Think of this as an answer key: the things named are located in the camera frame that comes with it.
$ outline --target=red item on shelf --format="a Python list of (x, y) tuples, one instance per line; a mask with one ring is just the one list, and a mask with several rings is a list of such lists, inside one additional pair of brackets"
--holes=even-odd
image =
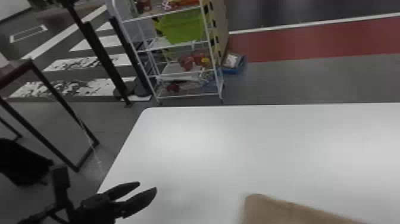
[(201, 60), (205, 58), (205, 54), (203, 52), (194, 51), (192, 52), (192, 57), (195, 60), (197, 66), (201, 66)]
[(144, 12), (148, 12), (152, 10), (151, 7), (151, 0), (139, 0), (140, 7), (143, 9)]
[(182, 0), (179, 2), (179, 6), (198, 5), (198, 4), (200, 4), (199, 0)]
[(193, 69), (194, 61), (195, 60), (193, 59), (193, 57), (187, 55), (181, 56), (178, 60), (180, 66), (182, 66), (185, 69), (185, 71), (190, 71)]
[(179, 85), (176, 83), (172, 83), (166, 87), (169, 92), (179, 92)]

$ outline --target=black metal pole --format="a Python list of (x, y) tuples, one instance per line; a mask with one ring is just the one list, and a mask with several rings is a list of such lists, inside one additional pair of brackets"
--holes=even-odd
[(68, 10), (75, 23), (78, 25), (80, 31), (83, 33), (83, 36), (86, 38), (90, 47), (95, 52), (97, 58), (99, 59), (105, 71), (108, 73), (109, 77), (114, 83), (116, 90), (118, 90), (121, 98), (124, 99), (126, 107), (131, 107), (132, 102), (128, 99), (128, 94), (130, 94), (132, 90), (127, 88), (127, 86), (123, 82), (121, 76), (119, 75), (117, 69), (113, 64), (113, 61), (111, 61), (110, 57), (108, 56), (106, 50), (103, 47), (103, 44), (101, 44), (101, 41), (97, 37), (97, 34), (94, 31), (92, 25), (89, 22), (85, 23), (82, 22), (78, 13), (76, 13), (74, 9), (73, 2), (68, 0), (62, 0), (60, 1), (60, 3), (62, 3), (64, 8)]
[(143, 73), (142, 69), (138, 65), (138, 61), (136, 60), (135, 53), (133, 52), (133, 49), (131, 45), (126, 41), (126, 38), (121, 30), (121, 27), (115, 17), (111, 17), (109, 19), (110, 24), (114, 28), (115, 33), (117, 34), (122, 47), (124, 48), (126, 54), (128, 55), (128, 58), (135, 69), (137, 78), (139, 78), (140, 82), (136, 84), (135, 87), (135, 94), (139, 97), (146, 97), (149, 95), (152, 95), (152, 91), (150, 89), (150, 86), (146, 80), (145, 74)]
[(90, 129), (86, 126), (86, 124), (76, 116), (72, 108), (67, 104), (64, 98), (57, 92), (57, 90), (55, 90), (55, 88), (51, 85), (49, 80), (36, 67), (36, 65), (33, 63), (32, 60), (30, 61), (30, 63), (31, 63), (30, 66), (32, 67), (32, 70), (35, 73), (35, 75), (40, 79), (40, 81), (43, 82), (43, 84), (48, 88), (48, 90), (55, 97), (55, 99), (64, 107), (64, 109), (68, 112), (68, 114), (70, 114), (70, 116), (75, 120), (75, 122), (80, 126), (80, 128), (87, 133), (87, 135), (90, 137), (94, 145), (97, 146), (99, 144), (99, 140), (95, 137), (95, 135), (90, 131)]
[(20, 132), (18, 132), (15, 128), (13, 128), (9, 123), (7, 123), (3, 118), (0, 117), (0, 123), (2, 123), (5, 127), (7, 127), (10, 131), (12, 131), (15, 135), (17, 135), (14, 138), (14, 141), (22, 138), (22, 135)]
[(47, 148), (50, 149), (58, 158), (60, 158), (63, 162), (66, 163), (72, 170), (78, 172), (79, 169), (66, 157), (63, 153), (61, 153), (53, 144), (51, 144), (38, 130), (36, 130), (21, 114), (19, 114), (12, 106), (10, 106), (3, 98), (0, 97), (0, 105), (4, 108), (5, 111), (10, 113), (18, 122), (21, 123), (32, 135), (37, 137), (37, 139), (46, 145)]

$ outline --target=red object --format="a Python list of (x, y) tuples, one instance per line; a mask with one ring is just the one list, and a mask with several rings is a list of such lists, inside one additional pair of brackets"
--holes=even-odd
[(144, 12), (152, 10), (151, 0), (139, 0), (139, 2), (141, 3), (141, 7), (143, 8)]
[(169, 92), (179, 92), (179, 85), (176, 83), (172, 83), (172, 84), (168, 85), (166, 89)]
[(187, 55), (180, 57), (178, 60), (180, 66), (182, 66), (185, 69), (185, 71), (190, 71), (193, 69), (194, 61), (195, 60), (193, 59), (193, 57)]
[(400, 53), (400, 17), (229, 36), (249, 62)]
[(205, 54), (203, 52), (194, 51), (192, 52), (192, 57), (194, 58), (196, 65), (201, 66), (201, 60), (205, 58)]
[(179, 6), (198, 5), (198, 4), (200, 4), (199, 0), (182, 0), (179, 2)]

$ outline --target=crosswalk stripe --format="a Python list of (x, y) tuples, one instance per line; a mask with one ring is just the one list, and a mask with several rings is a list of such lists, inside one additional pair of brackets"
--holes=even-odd
[(113, 26), (111, 25), (110, 22), (106, 22), (103, 25), (101, 25), (96, 31), (104, 31), (104, 30), (112, 30)]
[[(136, 77), (124, 77), (124, 82), (132, 82)], [(111, 79), (93, 79), (90, 81), (53, 81), (51, 84), (61, 95), (67, 97), (112, 97), (115, 86)], [(27, 82), (8, 98), (51, 97), (52, 94), (42, 82)], [(149, 101), (149, 97), (129, 96), (131, 101)]]
[[(121, 42), (117, 35), (101, 36), (99, 37), (101, 44), (105, 48), (112, 48), (114, 46), (121, 46)], [(70, 51), (85, 51), (92, 49), (86, 39), (75, 45)]]
[[(110, 59), (116, 67), (131, 66), (129, 58), (126, 54), (111, 54)], [(96, 56), (82, 58), (66, 58), (54, 61), (43, 71), (66, 71), (76, 69), (89, 69), (100, 66), (101, 63)]]

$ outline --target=red floor stripe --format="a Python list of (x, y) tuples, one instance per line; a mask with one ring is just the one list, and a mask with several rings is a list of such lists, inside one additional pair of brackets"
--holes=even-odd
[(400, 53), (400, 17), (231, 35), (250, 62)]

